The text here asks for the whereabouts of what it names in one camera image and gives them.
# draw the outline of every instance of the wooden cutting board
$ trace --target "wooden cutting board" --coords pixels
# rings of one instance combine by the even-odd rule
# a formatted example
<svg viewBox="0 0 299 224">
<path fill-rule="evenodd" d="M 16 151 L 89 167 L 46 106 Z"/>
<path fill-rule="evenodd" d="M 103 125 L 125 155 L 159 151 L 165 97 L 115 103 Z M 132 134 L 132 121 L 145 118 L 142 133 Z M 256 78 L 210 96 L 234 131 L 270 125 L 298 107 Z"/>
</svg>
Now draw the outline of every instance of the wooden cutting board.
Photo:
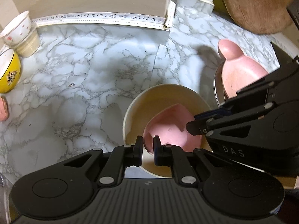
<svg viewBox="0 0 299 224">
<path fill-rule="evenodd" d="M 223 0 L 239 26 L 255 34 L 273 34 L 291 25 L 286 10 L 293 0 Z"/>
</svg>

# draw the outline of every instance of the beige bowl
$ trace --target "beige bowl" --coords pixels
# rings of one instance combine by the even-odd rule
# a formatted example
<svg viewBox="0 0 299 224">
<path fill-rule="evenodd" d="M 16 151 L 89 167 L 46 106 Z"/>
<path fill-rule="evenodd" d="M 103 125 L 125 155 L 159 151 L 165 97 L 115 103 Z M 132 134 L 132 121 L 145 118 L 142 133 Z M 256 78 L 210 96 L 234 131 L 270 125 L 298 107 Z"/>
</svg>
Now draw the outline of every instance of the beige bowl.
<svg viewBox="0 0 299 224">
<path fill-rule="evenodd" d="M 175 84 L 162 84 L 151 87 L 139 94 L 130 104 L 123 121 L 123 139 L 134 145 L 137 136 L 142 136 L 147 123 L 165 108 L 182 104 L 193 115 L 210 110 L 204 99 L 193 90 Z M 211 151 L 203 136 L 201 148 Z M 154 156 L 143 147 L 142 169 L 156 177 L 171 177 L 170 167 L 157 167 Z"/>
<path fill-rule="evenodd" d="M 18 55 L 27 58 L 37 51 L 40 46 L 40 39 L 36 28 L 36 23 L 33 23 L 27 37 L 13 47 L 17 51 Z"/>
</svg>

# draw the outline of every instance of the pink plate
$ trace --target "pink plate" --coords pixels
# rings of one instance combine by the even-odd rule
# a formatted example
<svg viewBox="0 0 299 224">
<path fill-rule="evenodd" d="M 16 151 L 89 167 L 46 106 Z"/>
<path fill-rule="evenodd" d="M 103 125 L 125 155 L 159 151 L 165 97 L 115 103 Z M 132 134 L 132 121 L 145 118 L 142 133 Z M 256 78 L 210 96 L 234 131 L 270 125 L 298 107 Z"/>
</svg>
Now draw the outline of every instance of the pink plate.
<svg viewBox="0 0 299 224">
<path fill-rule="evenodd" d="M 218 42 L 218 52 L 226 59 L 222 69 L 222 83 L 229 99 L 237 96 L 236 91 L 268 75 L 256 60 L 244 55 L 241 48 L 228 39 Z"/>
<path fill-rule="evenodd" d="M 170 106 L 155 115 L 143 132 L 144 146 L 149 153 L 153 151 L 153 138 L 159 136 L 161 144 L 180 146 L 184 151 L 193 152 L 200 147 L 201 136 L 193 136 L 186 130 L 186 124 L 193 121 L 193 115 L 181 104 Z"/>
</svg>

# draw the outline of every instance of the marble surface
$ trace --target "marble surface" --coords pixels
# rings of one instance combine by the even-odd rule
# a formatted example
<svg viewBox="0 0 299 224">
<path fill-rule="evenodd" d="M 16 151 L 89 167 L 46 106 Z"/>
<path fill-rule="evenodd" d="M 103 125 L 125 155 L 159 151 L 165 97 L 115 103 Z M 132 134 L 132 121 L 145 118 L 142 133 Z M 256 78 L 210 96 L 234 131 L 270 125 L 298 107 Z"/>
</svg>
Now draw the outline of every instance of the marble surface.
<svg viewBox="0 0 299 224">
<path fill-rule="evenodd" d="M 201 0 L 178 0 L 178 7 L 189 10 L 192 13 L 203 12 L 206 14 L 211 14 L 214 9 L 213 3 L 204 2 Z"/>
<path fill-rule="evenodd" d="M 268 71 L 278 67 L 266 36 L 183 8 L 170 33 L 101 25 L 51 26 L 38 33 L 41 47 L 22 59 L 21 79 L 5 95 L 9 119 L 0 123 L 0 172 L 13 183 L 94 147 L 107 152 L 123 145 L 125 112 L 150 86 L 184 85 L 215 108 L 219 39 L 235 41 Z"/>
</svg>

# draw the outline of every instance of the yellow bowl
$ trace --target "yellow bowl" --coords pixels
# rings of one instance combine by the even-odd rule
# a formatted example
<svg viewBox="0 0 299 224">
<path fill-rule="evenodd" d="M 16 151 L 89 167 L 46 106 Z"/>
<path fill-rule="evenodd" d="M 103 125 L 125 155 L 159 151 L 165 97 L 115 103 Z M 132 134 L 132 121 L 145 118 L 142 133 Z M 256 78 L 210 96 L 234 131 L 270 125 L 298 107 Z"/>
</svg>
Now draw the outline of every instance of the yellow bowl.
<svg viewBox="0 0 299 224">
<path fill-rule="evenodd" d="M 21 63 L 14 49 L 0 54 L 0 93 L 12 90 L 20 78 Z"/>
</svg>

